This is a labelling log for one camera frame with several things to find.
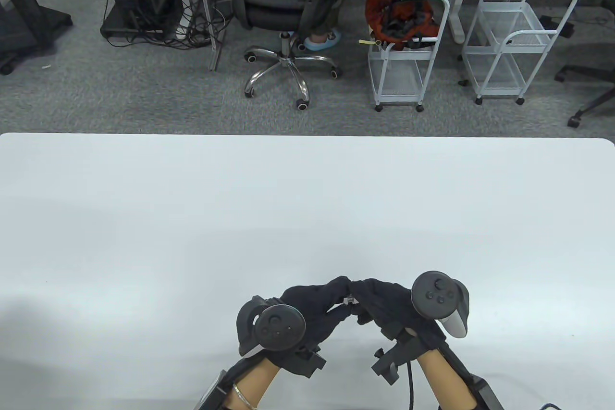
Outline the person's right hand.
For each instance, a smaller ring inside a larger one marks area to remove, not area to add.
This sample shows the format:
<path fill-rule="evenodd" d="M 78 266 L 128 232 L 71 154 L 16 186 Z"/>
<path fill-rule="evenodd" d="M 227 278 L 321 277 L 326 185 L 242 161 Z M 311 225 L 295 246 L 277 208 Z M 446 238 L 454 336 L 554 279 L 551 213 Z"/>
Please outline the person's right hand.
<path fill-rule="evenodd" d="M 410 329 L 427 350 L 439 350 L 446 343 L 446 336 L 436 322 L 415 309 L 410 289 L 374 278 L 350 281 L 348 287 L 358 302 L 358 324 L 373 321 L 390 340 L 400 339 Z"/>

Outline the person's left hand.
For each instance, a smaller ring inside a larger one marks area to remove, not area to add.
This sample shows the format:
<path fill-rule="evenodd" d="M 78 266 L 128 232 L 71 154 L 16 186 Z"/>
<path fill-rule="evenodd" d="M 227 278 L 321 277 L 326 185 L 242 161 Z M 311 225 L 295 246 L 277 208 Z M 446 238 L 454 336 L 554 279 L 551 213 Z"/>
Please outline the person's left hand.
<path fill-rule="evenodd" d="M 336 327 L 351 315 L 351 305 L 344 299 L 351 294 L 351 280 L 339 276 L 324 285 L 293 286 L 280 296 L 281 302 L 297 309 L 306 321 L 302 342 L 294 350 L 265 351 L 263 357 L 290 372 L 292 358 L 308 359 L 320 351 Z"/>

